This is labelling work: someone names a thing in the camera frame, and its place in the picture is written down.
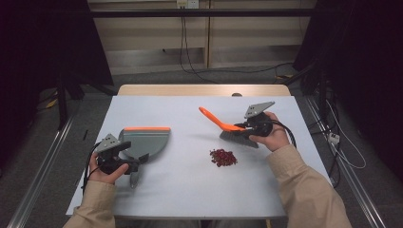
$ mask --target cable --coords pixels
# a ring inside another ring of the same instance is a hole
[[[337,107],[336,107],[336,94],[333,91],[327,91],[327,92],[332,93],[332,97],[330,98],[332,100],[332,103],[333,103],[332,107],[336,111],[336,119],[339,120],[338,111],[337,111]],[[321,131],[310,132],[311,135],[323,134],[323,133],[327,134],[330,130],[333,130],[336,127],[336,121],[334,121],[331,126],[327,125],[327,123],[328,123],[327,122],[327,116],[330,114],[330,110],[326,110],[326,111],[327,111],[326,120],[319,119],[317,122],[310,123],[309,125],[307,125],[308,129],[311,129],[313,126],[315,126],[315,124],[322,123],[324,128],[325,128],[324,130],[321,130]]]
[[[333,169],[335,168],[335,166],[337,167],[338,179],[335,180],[335,184],[333,185],[334,188],[337,188],[338,185],[340,184],[340,181],[341,181],[340,167],[338,166],[337,156],[338,156],[338,153],[335,153],[335,154],[333,155],[332,165],[331,165],[330,170],[329,170],[329,172],[328,172],[328,176],[329,176],[329,178],[330,178],[330,177],[332,177]]]
[[[86,191],[86,184],[88,183],[89,176],[91,176],[91,174],[92,174],[95,170],[98,169],[98,168],[96,168],[96,169],[92,170],[90,174],[88,174],[89,161],[91,161],[92,153],[94,152],[95,148],[96,148],[100,143],[101,143],[101,142],[97,142],[97,143],[95,143],[95,144],[92,146],[91,150],[90,150],[89,153],[88,153],[88,157],[86,158],[86,171],[84,172],[84,183],[83,183],[83,186],[81,187],[81,188],[83,189],[83,194],[84,194],[84,192]]]
[[[183,64],[182,64],[182,50],[183,50],[183,37],[186,45],[186,53],[187,53],[187,60],[189,61],[190,68],[193,70],[193,72],[189,72],[186,69],[184,69]],[[190,61],[190,56],[189,56],[189,49],[187,47],[187,35],[186,35],[186,20],[184,17],[182,17],[182,41],[181,41],[181,53],[180,53],[180,63],[181,63],[181,68],[184,72],[186,73],[192,73],[195,74],[198,78],[202,79],[203,81],[212,83],[212,84],[218,84],[217,82],[214,82],[212,80],[204,79],[202,76],[196,72],[196,70],[192,66],[192,62]]]
[[[276,121],[276,120],[272,120],[271,122],[272,122],[272,124],[275,124],[275,125],[279,125],[279,126],[284,127],[284,129],[288,132],[288,135],[290,136],[291,143],[293,144],[293,146],[294,146],[295,148],[297,148],[296,138],[294,137],[294,134],[293,134],[293,132],[290,130],[290,128],[288,128],[286,125],[284,125],[284,124],[282,124],[281,122]]]
[[[189,55],[189,49],[188,49],[188,44],[187,44],[187,33],[186,33],[187,29],[186,29],[186,20],[184,17],[182,17],[182,41],[181,41],[181,52],[180,52],[180,63],[181,63],[181,68],[184,72],[186,73],[191,73],[191,74],[196,74],[196,76],[198,76],[200,79],[207,81],[209,83],[214,83],[217,84],[217,82],[208,80],[208,79],[204,79],[202,76],[200,76],[199,74],[201,73],[209,73],[209,72],[229,72],[229,73],[259,73],[259,72],[264,72],[264,71],[268,71],[271,69],[274,69],[276,71],[276,75],[277,75],[277,68],[281,67],[281,66],[285,66],[285,65],[292,65],[293,63],[283,63],[283,64],[278,64],[276,66],[271,66],[265,69],[257,69],[257,70],[250,70],[250,71],[242,71],[242,70],[230,70],[230,69],[208,69],[208,70],[200,70],[200,71],[196,71],[195,68],[193,68],[192,62],[190,61],[190,55]],[[182,64],[182,50],[183,50],[183,40],[185,42],[185,48],[186,48],[186,55],[187,55],[187,60],[189,62],[190,68],[192,69],[192,71],[188,71],[183,67]]]
[[[364,161],[364,164],[363,164],[362,166],[357,166],[357,165],[354,165],[354,164],[350,163],[350,162],[347,160],[347,158],[344,157],[342,154],[340,154],[340,152],[338,151],[338,149],[336,149],[336,147],[335,147],[336,153],[340,156],[341,159],[343,159],[345,162],[347,162],[350,166],[352,166],[352,167],[354,167],[354,168],[357,168],[357,169],[363,169],[363,168],[365,168],[365,167],[367,166],[367,162],[366,162],[364,156],[362,156],[362,154],[361,154],[361,152],[359,151],[359,149],[353,144],[353,142],[350,140],[350,138],[347,137],[347,135],[344,133],[343,129],[341,128],[340,124],[338,123],[338,120],[336,119],[336,114],[335,114],[335,112],[333,111],[332,106],[329,104],[329,101],[326,100],[326,103],[327,103],[328,106],[330,107],[330,110],[332,111],[332,114],[333,114],[333,116],[335,117],[335,121],[336,121],[336,123],[337,123],[337,126],[338,126],[340,132],[343,134],[344,137],[346,137],[347,141],[355,148],[355,150],[358,152],[358,154],[359,154],[359,156],[361,157],[361,159]]]

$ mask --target orange handle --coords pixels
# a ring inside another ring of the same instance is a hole
[[[211,112],[209,112],[207,109],[204,107],[199,107],[199,110],[201,113],[206,116],[210,121],[212,121],[214,124],[219,126],[223,131],[242,131],[245,130],[244,128],[228,124],[228,123],[223,123],[221,122],[217,117],[215,117]]]
[[[222,126],[222,122],[207,109],[205,109],[204,107],[199,107],[199,110],[204,116],[210,119],[210,121],[214,122],[214,124],[218,125],[219,127]]]
[[[127,126],[124,128],[126,131],[139,131],[139,130],[159,130],[159,131],[170,131],[171,128],[168,126]]]

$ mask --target hand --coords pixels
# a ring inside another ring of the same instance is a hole
[[[90,181],[99,181],[99,182],[115,184],[115,181],[121,175],[123,175],[125,173],[125,171],[128,169],[128,164],[124,163],[117,170],[115,170],[115,172],[108,175],[99,169],[97,161],[96,161],[97,157],[98,157],[98,153],[92,153],[91,160],[89,162],[89,170],[90,170],[90,172],[95,169],[96,170],[89,176],[88,179]]]
[[[272,112],[264,112],[271,120],[278,121],[277,116]],[[269,150],[276,151],[284,145],[290,144],[288,141],[287,133],[282,126],[273,124],[273,130],[267,137],[262,136],[249,136],[249,140],[264,144]]]

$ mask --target white table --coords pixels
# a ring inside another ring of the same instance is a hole
[[[249,105],[275,101],[269,108],[294,133],[302,158],[323,176],[317,153],[292,96],[125,96],[113,98],[97,142],[126,126],[170,126],[165,149],[143,166],[136,189],[128,176],[117,180],[116,217],[133,219],[268,219],[283,217],[278,184],[264,158],[270,153],[223,141],[221,130],[198,110],[204,106],[226,123],[241,123]],[[217,167],[209,151],[234,152],[236,165]],[[82,184],[67,210],[80,205]]]

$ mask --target red debris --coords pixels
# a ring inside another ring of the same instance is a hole
[[[229,166],[238,163],[232,151],[225,151],[223,149],[210,151],[212,158],[211,162],[215,163],[218,167]]]

